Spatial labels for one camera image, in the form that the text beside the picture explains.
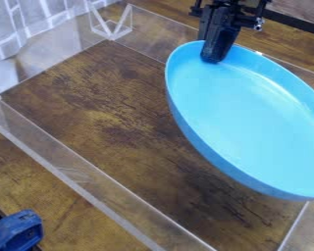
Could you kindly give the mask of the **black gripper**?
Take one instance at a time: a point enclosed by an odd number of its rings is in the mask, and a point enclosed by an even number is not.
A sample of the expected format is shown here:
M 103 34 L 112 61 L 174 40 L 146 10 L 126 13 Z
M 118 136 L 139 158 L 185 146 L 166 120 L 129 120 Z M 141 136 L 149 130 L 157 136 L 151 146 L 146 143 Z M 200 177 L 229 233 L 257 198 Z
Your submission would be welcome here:
M 272 0 L 195 0 L 189 15 L 200 20 L 198 39 L 205 41 L 201 57 L 218 63 L 226 57 L 242 27 L 261 30 Z

